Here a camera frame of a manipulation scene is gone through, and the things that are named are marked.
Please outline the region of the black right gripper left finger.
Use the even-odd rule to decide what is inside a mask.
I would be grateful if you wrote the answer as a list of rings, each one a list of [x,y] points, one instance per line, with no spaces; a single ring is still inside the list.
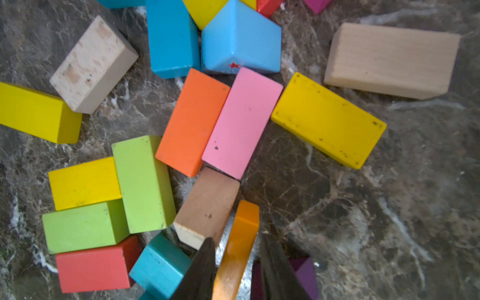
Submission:
[[[214,239],[208,237],[202,243],[170,300],[211,300],[216,276],[215,256]]]

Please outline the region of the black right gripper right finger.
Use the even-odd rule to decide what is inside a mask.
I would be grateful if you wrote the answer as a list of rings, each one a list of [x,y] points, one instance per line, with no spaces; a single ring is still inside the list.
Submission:
[[[280,243],[270,234],[261,234],[260,264],[264,300],[310,300]]]

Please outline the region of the orange rectangular block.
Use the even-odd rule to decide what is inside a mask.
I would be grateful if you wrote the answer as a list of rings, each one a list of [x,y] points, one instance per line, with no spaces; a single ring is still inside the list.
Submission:
[[[236,299],[259,227],[259,206],[249,201],[240,201],[222,261],[217,270],[212,299]]]

